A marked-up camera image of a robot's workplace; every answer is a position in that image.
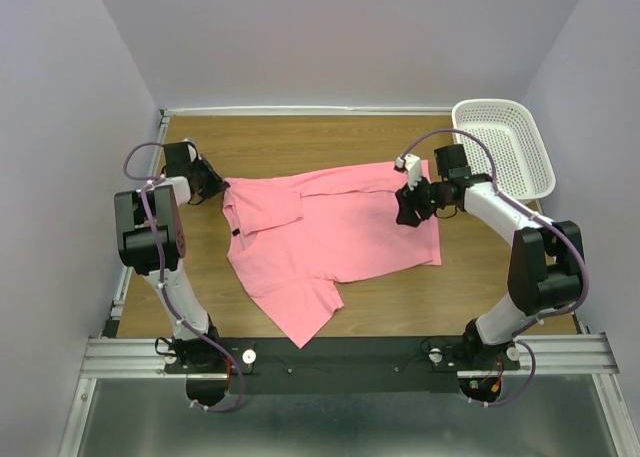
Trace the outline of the pink t shirt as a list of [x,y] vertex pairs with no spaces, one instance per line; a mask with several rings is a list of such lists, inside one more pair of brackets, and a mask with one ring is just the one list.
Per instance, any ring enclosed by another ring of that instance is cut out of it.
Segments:
[[438,224],[396,222],[404,175],[390,163],[231,178],[228,260],[253,302],[299,348],[344,303],[339,283],[442,263]]

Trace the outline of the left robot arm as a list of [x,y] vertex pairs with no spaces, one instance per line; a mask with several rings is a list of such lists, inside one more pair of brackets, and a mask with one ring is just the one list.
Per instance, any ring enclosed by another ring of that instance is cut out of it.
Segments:
[[172,337],[158,354],[182,371],[213,372],[227,359],[218,344],[218,331],[198,301],[188,279],[184,259],[186,236],[180,216],[182,205],[199,205],[228,188],[196,145],[186,139],[157,144],[164,155],[158,175],[129,172],[139,144],[125,158],[123,172],[136,181],[136,190],[114,196],[116,242],[123,265],[147,282],[167,313]]

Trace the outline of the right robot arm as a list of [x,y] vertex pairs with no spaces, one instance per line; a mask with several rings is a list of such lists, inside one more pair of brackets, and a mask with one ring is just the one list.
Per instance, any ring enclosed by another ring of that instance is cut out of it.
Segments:
[[473,173],[462,145],[441,147],[435,157],[437,182],[424,175],[418,156],[396,158],[395,170],[407,177],[395,193],[397,224],[417,227],[453,206],[482,220],[511,248],[506,295],[467,324],[457,347],[458,358],[480,369],[536,321],[570,311],[585,297],[581,232],[571,221],[542,217],[502,193],[493,175]]

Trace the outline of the white plastic basket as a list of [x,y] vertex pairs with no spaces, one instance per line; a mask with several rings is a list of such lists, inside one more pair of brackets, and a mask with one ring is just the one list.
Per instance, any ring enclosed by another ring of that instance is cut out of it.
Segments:
[[493,157],[499,189],[530,202],[555,189],[556,178],[531,112],[506,99],[468,99],[451,113],[453,126],[480,140]]

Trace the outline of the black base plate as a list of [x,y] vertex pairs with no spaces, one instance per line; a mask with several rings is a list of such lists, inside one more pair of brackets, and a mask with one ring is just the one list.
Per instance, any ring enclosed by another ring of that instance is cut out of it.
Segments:
[[226,338],[217,348],[170,342],[157,353],[167,374],[186,376],[191,397],[468,391],[493,401],[493,385],[520,367],[514,343],[461,336],[319,337],[303,348],[287,338]]

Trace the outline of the aluminium frame rail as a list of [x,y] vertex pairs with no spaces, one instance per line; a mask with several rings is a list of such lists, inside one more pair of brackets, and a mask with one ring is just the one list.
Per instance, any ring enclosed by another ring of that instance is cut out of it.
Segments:
[[[217,168],[271,177],[379,161],[441,116],[172,117],[165,137],[193,137]],[[478,220],[447,213],[443,266],[345,288],[328,336],[453,332],[493,301],[507,249]],[[568,317],[526,335],[539,362],[513,404],[481,409],[460,396],[416,392],[263,395],[230,414],[191,409],[185,380],[164,372],[154,338],[168,331],[137,277],[117,291],[122,325],[91,340],[81,368],[66,456],[614,456],[620,408],[601,335]]]

